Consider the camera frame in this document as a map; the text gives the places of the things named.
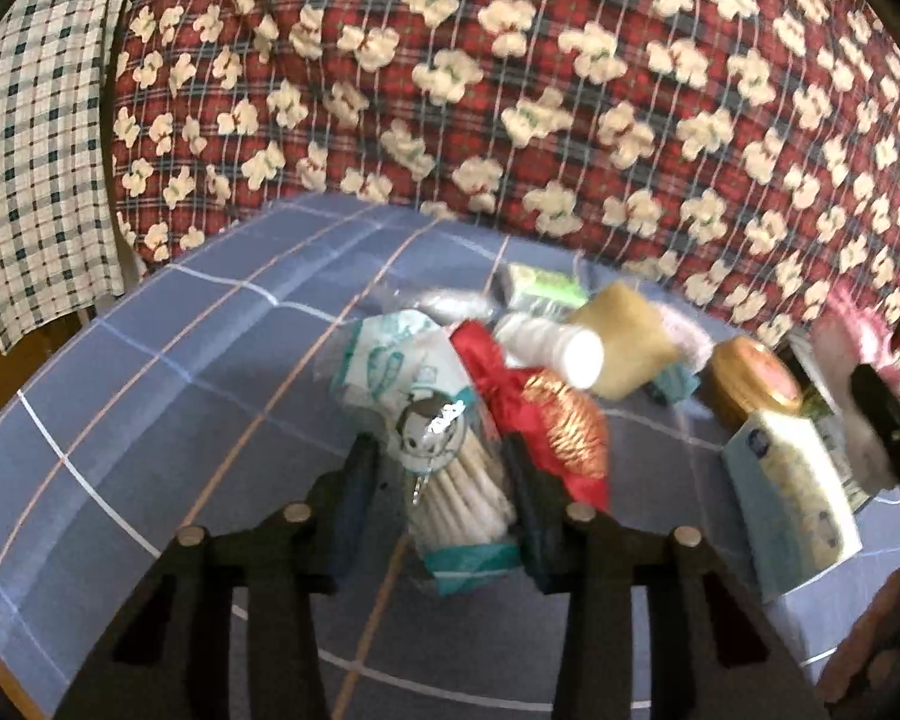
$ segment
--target red floral blanket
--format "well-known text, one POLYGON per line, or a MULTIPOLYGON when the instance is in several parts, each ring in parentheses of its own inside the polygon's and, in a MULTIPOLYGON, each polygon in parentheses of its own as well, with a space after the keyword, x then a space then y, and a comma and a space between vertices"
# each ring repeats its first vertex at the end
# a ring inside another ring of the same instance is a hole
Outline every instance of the red floral blanket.
POLYGON ((266 201, 552 238, 773 343, 900 323, 900 54, 863 0, 128 0, 114 172, 151 263, 266 201))

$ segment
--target table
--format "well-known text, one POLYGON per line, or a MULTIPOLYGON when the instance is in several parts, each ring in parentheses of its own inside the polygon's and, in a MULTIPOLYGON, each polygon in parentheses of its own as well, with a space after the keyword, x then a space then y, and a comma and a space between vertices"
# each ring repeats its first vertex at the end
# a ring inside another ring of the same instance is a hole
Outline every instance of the table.
MULTIPOLYGON (((0 415, 0 652, 52 713, 84 656, 181 524, 226 533, 259 522, 339 467, 354 432, 317 379, 349 319, 383 290, 492 289, 507 261, 575 271, 589 290, 615 271, 542 242, 352 197, 300 196, 209 242, 72 340, 0 415)), ((698 314, 653 285, 653 299, 698 314)), ((722 340, 730 327, 699 317, 722 340)), ((754 581, 719 458, 727 439, 696 401, 642 392, 605 405, 613 513, 667 532, 702 528, 754 581)), ((522 573, 447 598, 419 589, 396 488, 378 490, 343 592, 314 600, 330 704, 362 718, 543 717, 556 683, 564 597, 522 573)), ((900 505, 858 517, 864 551, 770 606, 814 678, 900 566, 900 505)), ((242 598, 232 653, 245 657, 242 598)), ((634 717, 649 715, 646 606, 634 594, 634 717)), ((234 678, 233 716, 247 717, 234 678)))

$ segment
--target white roll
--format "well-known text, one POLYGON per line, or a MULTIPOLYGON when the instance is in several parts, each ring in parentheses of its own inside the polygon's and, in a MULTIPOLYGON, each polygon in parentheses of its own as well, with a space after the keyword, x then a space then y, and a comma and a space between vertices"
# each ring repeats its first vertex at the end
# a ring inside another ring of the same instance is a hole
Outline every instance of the white roll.
POLYGON ((548 367, 563 381, 589 389, 604 366, 604 344, 593 330, 529 314, 507 314, 493 336, 519 365, 548 367))

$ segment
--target blue plaid fabric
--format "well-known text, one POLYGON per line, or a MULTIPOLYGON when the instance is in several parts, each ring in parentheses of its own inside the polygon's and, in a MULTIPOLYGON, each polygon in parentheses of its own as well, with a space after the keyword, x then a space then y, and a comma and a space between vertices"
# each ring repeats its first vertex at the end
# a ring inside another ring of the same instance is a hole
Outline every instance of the blue plaid fabric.
POLYGON ((0 350, 124 290, 100 90, 122 0, 17 0, 0 22, 0 350))

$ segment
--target box of tissues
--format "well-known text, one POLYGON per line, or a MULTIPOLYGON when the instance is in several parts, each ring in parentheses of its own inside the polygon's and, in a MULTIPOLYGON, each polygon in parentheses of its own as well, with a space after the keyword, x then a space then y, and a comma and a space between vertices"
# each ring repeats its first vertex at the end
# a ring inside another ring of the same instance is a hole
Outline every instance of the box of tissues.
POLYGON ((850 504, 813 422, 759 410, 722 456, 765 601, 860 551, 850 504))

